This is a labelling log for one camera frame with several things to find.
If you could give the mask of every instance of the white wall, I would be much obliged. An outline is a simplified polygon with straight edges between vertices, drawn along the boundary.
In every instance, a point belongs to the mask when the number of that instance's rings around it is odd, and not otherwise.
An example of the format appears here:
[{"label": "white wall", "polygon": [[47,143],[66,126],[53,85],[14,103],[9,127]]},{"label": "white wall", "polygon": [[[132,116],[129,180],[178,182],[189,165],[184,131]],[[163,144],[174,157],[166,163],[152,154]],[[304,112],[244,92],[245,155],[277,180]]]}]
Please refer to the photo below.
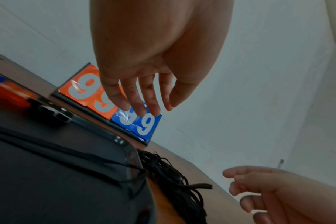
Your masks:
[{"label": "white wall", "polygon": [[336,187],[336,50],[286,169]]},{"label": "white wall", "polygon": [[[0,53],[58,86],[96,64],[88,16],[88,0],[0,0]],[[184,104],[162,112],[153,141],[225,189],[225,168],[276,166],[333,46],[323,0],[236,0],[216,65]]]}]

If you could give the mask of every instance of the tangled black cord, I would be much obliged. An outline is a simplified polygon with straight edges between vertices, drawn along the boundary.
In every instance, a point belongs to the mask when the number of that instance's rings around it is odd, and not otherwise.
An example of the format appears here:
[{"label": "tangled black cord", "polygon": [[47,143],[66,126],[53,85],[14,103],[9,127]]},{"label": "tangled black cord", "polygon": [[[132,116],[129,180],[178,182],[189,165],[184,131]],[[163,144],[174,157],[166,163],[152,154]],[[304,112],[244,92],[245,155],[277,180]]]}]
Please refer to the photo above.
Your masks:
[{"label": "tangled black cord", "polygon": [[190,185],[186,177],[176,170],[166,158],[142,150],[137,151],[142,165],[150,173],[151,179],[158,183],[164,195],[167,196],[185,222],[187,224],[206,224],[204,200],[196,189],[212,189],[212,185],[206,183]]}]

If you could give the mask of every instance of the white number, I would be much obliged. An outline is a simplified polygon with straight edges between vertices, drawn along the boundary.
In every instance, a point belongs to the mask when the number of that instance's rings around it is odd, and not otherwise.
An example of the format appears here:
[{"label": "white number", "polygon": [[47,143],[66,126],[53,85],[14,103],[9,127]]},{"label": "white number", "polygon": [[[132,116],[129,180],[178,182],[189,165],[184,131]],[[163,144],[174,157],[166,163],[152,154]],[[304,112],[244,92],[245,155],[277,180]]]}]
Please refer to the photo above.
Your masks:
[{"label": "white number", "polygon": [[123,125],[130,125],[132,124],[137,118],[135,111],[131,108],[130,111],[122,111],[120,114],[120,122]]},{"label": "white number", "polygon": [[146,114],[142,118],[141,124],[145,128],[145,130],[143,130],[143,128],[141,128],[141,127],[137,127],[137,132],[140,135],[147,135],[151,131],[151,129],[152,129],[153,125],[154,125],[154,116],[152,114]]},{"label": "white number", "polygon": [[97,109],[99,112],[108,112],[111,109],[113,109],[115,107],[115,105],[109,100],[107,94],[105,92],[102,93],[102,101],[105,104],[108,104],[106,106],[103,107],[103,104],[99,101],[95,101],[94,102],[94,108]]},{"label": "white number", "polygon": [[[94,80],[94,83],[90,86],[87,86],[86,83],[91,79]],[[77,83],[72,81],[72,85],[69,88],[68,92],[74,98],[82,100],[93,95],[100,86],[101,83],[98,76],[94,74],[86,74],[80,77]]]}]

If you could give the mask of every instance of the wooden table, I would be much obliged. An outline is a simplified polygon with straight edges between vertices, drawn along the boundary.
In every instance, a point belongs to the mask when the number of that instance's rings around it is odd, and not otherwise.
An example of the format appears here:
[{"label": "wooden table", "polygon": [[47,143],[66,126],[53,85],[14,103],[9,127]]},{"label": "wooden table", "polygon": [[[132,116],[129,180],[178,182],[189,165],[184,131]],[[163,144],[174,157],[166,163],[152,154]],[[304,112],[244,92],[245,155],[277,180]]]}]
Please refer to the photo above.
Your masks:
[{"label": "wooden table", "polygon": [[[157,152],[160,156],[167,158],[174,167],[187,177],[190,183],[209,183],[213,185],[213,190],[201,189],[199,190],[204,198],[205,210],[208,214],[207,222],[213,224],[252,224],[253,219],[250,214],[245,213],[240,207],[239,203],[226,193],[220,186],[214,183],[209,177],[201,172],[195,165],[187,162],[179,156],[171,153],[165,148],[150,142],[149,146],[145,146],[124,134],[114,130],[104,123],[82,113],[81,111],[59,101],[51,98],[50,94],[56,89],[55,86],[25,70],[24,68],[0,60],[0,73],[18,82],[19,84],[33,90],[34,92],[48,97],[59,105],[73,111],[74,113],[94,122],[98,125],[122,136],[133,144],[136,148],[146,150],[149,152]],[[163,195],[159,186],[148,179],[149,186],[154,195],[155,205],[157,207],[157,224],[184,224],[184,220],[178,215],[166,196]]]}]

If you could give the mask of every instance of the orange score card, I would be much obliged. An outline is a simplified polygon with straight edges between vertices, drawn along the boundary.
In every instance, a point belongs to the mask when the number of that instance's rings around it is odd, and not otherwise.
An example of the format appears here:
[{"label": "orange score card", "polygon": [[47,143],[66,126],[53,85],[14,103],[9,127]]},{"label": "orange score card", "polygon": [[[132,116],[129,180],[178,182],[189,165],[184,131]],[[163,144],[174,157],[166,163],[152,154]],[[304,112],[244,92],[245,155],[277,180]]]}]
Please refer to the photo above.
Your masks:
[{"label": "orange score card", "polygon": [[58,91],[106,119],[110,119],[118,110],[101,85],[98,69],[91,64],[72,77]]}]

